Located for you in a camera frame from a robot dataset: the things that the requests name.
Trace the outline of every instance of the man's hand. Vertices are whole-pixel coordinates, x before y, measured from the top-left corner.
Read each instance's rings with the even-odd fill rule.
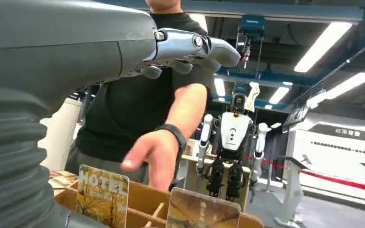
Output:
[[[135,171],[145,161],[149,163],[149,185],[168,191],[173,181],[178,141],[167,130],[158,130],[141,136],[126,155],[121,167]]]

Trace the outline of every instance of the white wall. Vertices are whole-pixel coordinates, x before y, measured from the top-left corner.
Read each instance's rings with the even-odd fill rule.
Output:
[[[365,121],[349,119],[327,114],[309,113],[304,122],[292,127],[289,131],[287,156],[293,156],[299,161],[305,154],[311,165],[304,163],[310,171],[326,177],[346,180],[365,185],[365,140],[345,135],[328,135],[311,132],[316,124],[328,125],[333,131],[351,129],[351,133],[365,132]],[[344,184],[326,181],[304,173],[300,174],[300,183],[305,186],[332,191],[335,193],[365,199],[365,190]]]

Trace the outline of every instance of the gray pants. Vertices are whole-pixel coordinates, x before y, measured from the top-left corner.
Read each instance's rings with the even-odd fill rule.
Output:
[[[79,166],[80,165],[88,165],[91,167],[95,167],[98,169],[115,172],[121,175],[125,175],[129,177],[130,181],[148,184],[149,176],[148,176],[148,165],[142,165],[137,171],[134,172],[125,172],[121,169],[121,163],[115,161],[107,161],[102,160],[100,158],[94,158],[82,154],[80,150],[73,144],[69,151],[69,156],[67,160],[67,164],[65,166],[65,170],[76,175],[79,174]]]

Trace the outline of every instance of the humanoid robot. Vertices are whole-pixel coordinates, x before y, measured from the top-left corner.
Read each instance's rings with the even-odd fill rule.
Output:
[[[207,190],[209,195],[219,197],[221,189],[221,180],[223,177],[223,162],[231,165],[226,190],[226,200],[234,201],[234,198],[240,196],[240,188],[244,186],[244,173],[241,166],[245,145],[247,144],[248,135],[253,127],[253,121],[247,115],[244,115],[244,105],[246,96],[241,93],[233,95],[231,101],[231,111],[223,113],[220,120],[220,129],[218,131],[219,141],[217,147],[217,156],[215,161],[209,166],[204,173],[203,161],[206,149],[209,146],[210,129],[213,123],[213,117],[208,114],[204,118],[204,127],[201,133],[199,159],[197,164],[198,177],[203,176],[208,180]]]
[[[78,88],[235,66],[225,41],[156,29],[148,13],[88,0],[0,0],[0,228],[105,228],[54,200],[40,166],[50,117]]]
[[[268,132],[268,126],[266,123],[258,124],[257,128],[257,142],[255,145],[255,150],[252,155],[252,169],[250,176],[249,189],[251,192],[250,203],[254,200],[255,196],[255,185],[258,183],[258,178],[262,174],[261,164],[264,160],[264,148],[265,148],[265,137]]]

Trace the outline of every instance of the floor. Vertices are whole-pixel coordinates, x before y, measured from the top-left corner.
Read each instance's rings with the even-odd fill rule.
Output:
[[[254,201],[247,203],[245,212],[260,218],[265,227],[280,228],[273,218],[281,210],[285,190],[271,186],[272,193],[266,193],[265,189],[265,184],[257,185]],[[303,220],[301,228],[365,228],[364,210],[312,197],[303,197],[297,213]]]

